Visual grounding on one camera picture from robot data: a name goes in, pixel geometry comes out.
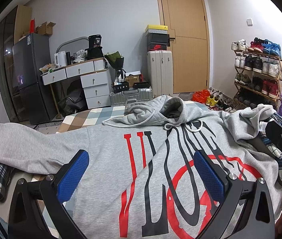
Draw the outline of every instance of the light switch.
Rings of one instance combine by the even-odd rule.
[[[247,26],[253,26],[252,19],[247,19]]]

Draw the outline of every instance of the gray hoodie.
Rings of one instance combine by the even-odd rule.
[[[160,96],[130,105],[126,116],[104,125],[61,134],[0,124],[0,162],[30,173],[55,173],[84,149],[90,163],[78,185],[73,220],[88,238],[196,237],[218,206],[193,164],[197,150],[240,179],[264,177],[274,213],[280,212],[277,162],[242,140],[256,137],[259,121],[274,112],[262,104],[232,114],[202,111]]]

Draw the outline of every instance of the black shoe box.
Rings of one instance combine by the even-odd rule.
[[[149,33],[146,36],[147,46],[149,46],[153,43],[156,43],[156,44],[165,43],[166,45],[168,45],[169,37],[170,37],[169,34]]]
[[[155,50],[167,50],[167,45],[164,44],[164,43],[148,45],[148,52],[149,51],[155,51]]]

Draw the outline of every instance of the blue sneaker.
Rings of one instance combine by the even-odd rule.
[[[273,42],[269,41],[268,39],[266,39],[264,41],[264,44],[262,44],[262,46],[264,47],[264,49],[263,49],[263,53],[264,54],[269,54],[270,53],[272,44],[273,44]]]
[[[272,47],[271,47],[270,54],[278,56],[279,58],[282,58],[280,45],[276,44],[276,43],[273,43]]]

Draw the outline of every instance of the green sneaker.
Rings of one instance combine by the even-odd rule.
[[[248,77],[247,74],[241,76],[241,80],[239,81],[242,85],[248,85],[251,82],[251,79]]]
[[[234,82],[240,82],[242,76],[243,76],[243,74],[237,73],[236,76],[235,76]]]

